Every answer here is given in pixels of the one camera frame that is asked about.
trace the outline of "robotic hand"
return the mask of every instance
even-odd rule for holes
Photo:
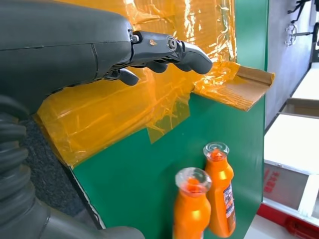
[[[209,72],[201,49],[172,36],[135,31],[112,12],[50,0],[0,1],[0,238],[144,239],[132,228],[93,230],[48,207],[35,196],[26,129],[18,120],[67,86],[100,79],[134,85],[127,66],[161,73],[172,63],[183,71]]]

